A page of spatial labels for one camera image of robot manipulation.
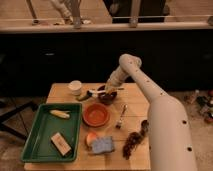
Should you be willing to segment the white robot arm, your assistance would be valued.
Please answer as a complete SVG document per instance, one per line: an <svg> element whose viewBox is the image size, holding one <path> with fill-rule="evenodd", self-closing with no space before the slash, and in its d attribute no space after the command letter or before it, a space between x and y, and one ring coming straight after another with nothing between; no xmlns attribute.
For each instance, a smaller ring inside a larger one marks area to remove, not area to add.
<svg viewBox="0 0 213 171"><path fill-rule="evenodd" d="M139 57L122 54L106 82L106 92L115 91L131 77L148 100L151 171L198 171L185 107L149 78L141 65Z"/></svg>

